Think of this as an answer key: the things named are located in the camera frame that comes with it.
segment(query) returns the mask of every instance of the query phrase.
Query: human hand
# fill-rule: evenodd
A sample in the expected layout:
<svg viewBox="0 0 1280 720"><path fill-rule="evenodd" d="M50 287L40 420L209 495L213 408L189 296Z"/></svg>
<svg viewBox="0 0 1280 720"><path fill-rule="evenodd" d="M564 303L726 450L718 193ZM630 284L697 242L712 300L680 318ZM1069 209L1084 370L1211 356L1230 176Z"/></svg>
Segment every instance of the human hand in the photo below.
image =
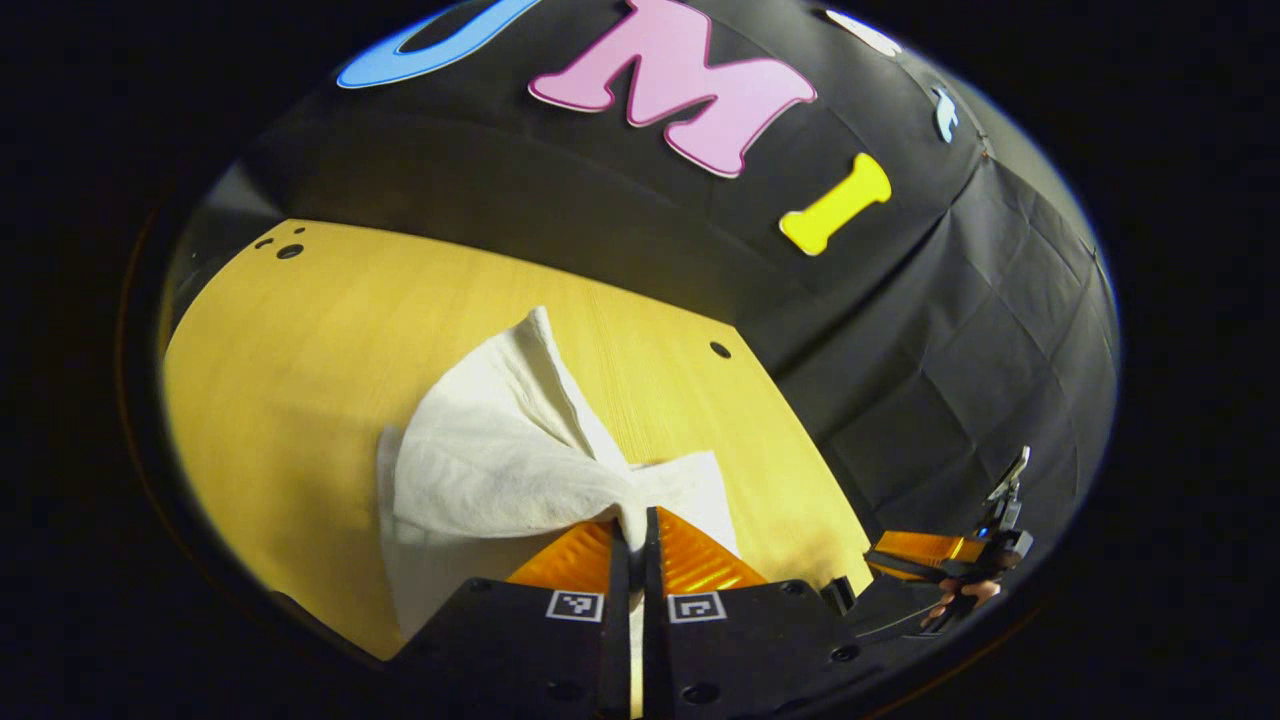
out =
<svg viewBox="0 0 1280 720"><path fill-rule="evenodd" d="M938 603L938 606L931 610L929 614L924 616L924 620L920 620L922 628L928 625L934 619L941 618L942 614L947 611L947 603L955 600L957 588L960 591L960 594L970 594L978 598L978 602L973 606L974 610L982 607L983 603L986 603L988 600L1000 594L1000 583L995 583L992 580L983 580L980 583L970 583L968 585L960 587L960 580L955 578L947 578L946 580L938 583L938 587L947 591L947 593L942 596L942 601Z"/></svg>

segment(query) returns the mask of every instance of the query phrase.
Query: pink letter m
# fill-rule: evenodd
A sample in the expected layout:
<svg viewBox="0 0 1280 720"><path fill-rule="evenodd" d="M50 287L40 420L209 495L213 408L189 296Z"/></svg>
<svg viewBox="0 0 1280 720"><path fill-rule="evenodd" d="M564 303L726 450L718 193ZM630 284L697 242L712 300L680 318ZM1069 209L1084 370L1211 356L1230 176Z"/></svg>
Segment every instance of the pink letter m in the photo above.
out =
<svg viewBox="0 0 1280 720"><path fill-rule="evenodd" d="M712 20L672 0L627 0L635 9L561 73L529 83L545 102L599 113L613 105L613 82L636 61L627 122L644 127L710 100L696 118L667 126L676 151L722 177L742 172L742 155L769 123L796 102L812 102L813 86L774 59L707 67Z"/></svg>

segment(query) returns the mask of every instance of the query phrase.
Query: yellow wooden table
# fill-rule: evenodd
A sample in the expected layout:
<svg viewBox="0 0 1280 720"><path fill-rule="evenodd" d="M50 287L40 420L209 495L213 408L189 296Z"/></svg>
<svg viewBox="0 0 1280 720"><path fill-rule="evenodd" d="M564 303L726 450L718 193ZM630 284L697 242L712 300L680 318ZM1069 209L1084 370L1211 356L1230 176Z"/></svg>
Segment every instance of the yellow wooden table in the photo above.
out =
<svg viewBox="0 0 1280 720"><path fill-rule="evenodd" d="M279 258L291 245L302 252ZM379 550L378 434L538 305L628 461L716 452L742 560L769 580L870 583L856 516L731 325L492 252L307 220L223 268L165 356L170 430L212 525L268 588L393 656L407 638Z"/></svg>

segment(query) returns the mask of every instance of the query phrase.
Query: white paper towel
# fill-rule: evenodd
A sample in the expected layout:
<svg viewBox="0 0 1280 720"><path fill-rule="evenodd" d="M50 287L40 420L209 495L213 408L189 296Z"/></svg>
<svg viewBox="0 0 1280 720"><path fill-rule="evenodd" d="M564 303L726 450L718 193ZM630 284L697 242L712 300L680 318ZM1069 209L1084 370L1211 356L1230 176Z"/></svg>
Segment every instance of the white paper towel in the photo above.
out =
<svg viewBox="0 0 1280 720"><path fill-rule="evenodd" d="M582 520L618 518L639 550L645 510L662 505L737 553L716 456L628 464L561 360L545 307L445 373L403 436L383 432L378 500L404 639L462 580L506 578ZM631 614L636 698L643 611Z"/></svg>

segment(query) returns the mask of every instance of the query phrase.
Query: black background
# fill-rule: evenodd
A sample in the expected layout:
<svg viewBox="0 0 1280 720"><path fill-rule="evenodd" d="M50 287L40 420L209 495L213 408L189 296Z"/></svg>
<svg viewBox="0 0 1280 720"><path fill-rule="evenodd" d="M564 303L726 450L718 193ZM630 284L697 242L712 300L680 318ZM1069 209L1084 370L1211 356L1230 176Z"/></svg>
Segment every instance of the black background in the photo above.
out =
<svg viewBox="0 0 1280 720"><path fill-rule="evenodd" d="M178 179L206 165L212 177L317 78L429 5L6 6L18 222L5 287L22 311L6 373L5 527L18 538L4 647L20 692L4 702L22 715L376 714L367 687L248 620L165 533L127 451L113 337L133 238ZM1235 587L1267 571L1265 546L1242 533L1267 500L1248 464L1272 425L1247 380L1268 365L1248 337L1272 232L1253 209L1265 149L1240 142L1263 110L1245 79L1263 56L1240 37L1261 18L1208 4L854 12L1032 131L1096 219L1128 342L1112 450L1050 598L890 716L1268 715L1266 598Z"/></svg>

